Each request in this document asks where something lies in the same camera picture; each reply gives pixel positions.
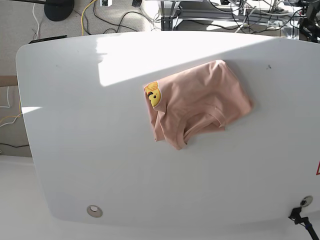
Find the black table leg bracket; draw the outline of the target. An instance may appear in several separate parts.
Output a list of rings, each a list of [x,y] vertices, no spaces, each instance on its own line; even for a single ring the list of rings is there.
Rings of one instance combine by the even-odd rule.
[[[173,30],[173,18],[162,16],[160,19],[161,31],[172,31]]]

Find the red warning sticker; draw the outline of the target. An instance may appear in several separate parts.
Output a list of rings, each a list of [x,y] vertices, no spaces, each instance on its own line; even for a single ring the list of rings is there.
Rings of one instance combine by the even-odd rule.
[[[317,171],[316,171],[316,176],[320,175],[320,162],[318,163]]]

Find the silver table grommet left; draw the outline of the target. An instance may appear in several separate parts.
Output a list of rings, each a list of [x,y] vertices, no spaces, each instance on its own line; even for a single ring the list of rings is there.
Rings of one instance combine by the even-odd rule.
[[[89,205],[86,211],[93,218],[100,218],[103,215],[102,209],[96,205]]]

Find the black round stand base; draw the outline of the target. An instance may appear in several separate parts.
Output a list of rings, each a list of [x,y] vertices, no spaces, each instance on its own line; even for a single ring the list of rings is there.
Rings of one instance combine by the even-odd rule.
[[[46,0],[44,14],[50,21],[60,22],[71,15],[74,5],[74,0]]]

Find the silver table grommet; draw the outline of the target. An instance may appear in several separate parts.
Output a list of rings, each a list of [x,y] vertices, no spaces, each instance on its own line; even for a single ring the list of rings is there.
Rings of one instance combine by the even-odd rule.
[[[308,196],[304,197],[301,200],[300,206],[302,208],[305,208],[305,207],[309,206],[312,202],[313,202],[313,196],[312,195],[308,195]]]
[[[100,218],[103,215],[102,209],[96,205],[89,205],[86,211],[93,218]]]

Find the pink T-shirt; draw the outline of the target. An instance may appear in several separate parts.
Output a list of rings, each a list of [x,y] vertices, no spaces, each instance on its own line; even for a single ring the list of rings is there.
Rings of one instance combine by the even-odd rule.
[[[144,96],[155,141],[177,150],[190,138],[224,131],[253,109],[249,95],[223,60],[207,62],[150,82]]]

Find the silver table grommet right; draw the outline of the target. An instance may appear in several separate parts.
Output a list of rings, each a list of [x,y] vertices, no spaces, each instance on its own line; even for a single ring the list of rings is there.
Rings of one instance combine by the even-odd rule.
[[[305,208],[305,207],[309,206],[312,202],[313,202],[313,196],[312,195],[308,195],[308,196],[304,197],[301,200],[300,206],[302,208]]]

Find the black clamp on table edge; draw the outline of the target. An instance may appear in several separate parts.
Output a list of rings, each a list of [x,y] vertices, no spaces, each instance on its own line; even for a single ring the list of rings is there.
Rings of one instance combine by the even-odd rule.
[[[301,207],[293,208],[288,218],[292,220],[295,225],[302,225],[308,231],[312,240],[319,240],[319,237],[315,232],[313,225],[309,221],[309,218],[307,216],[301,217],[300,215],[301,212],[302,212]]]

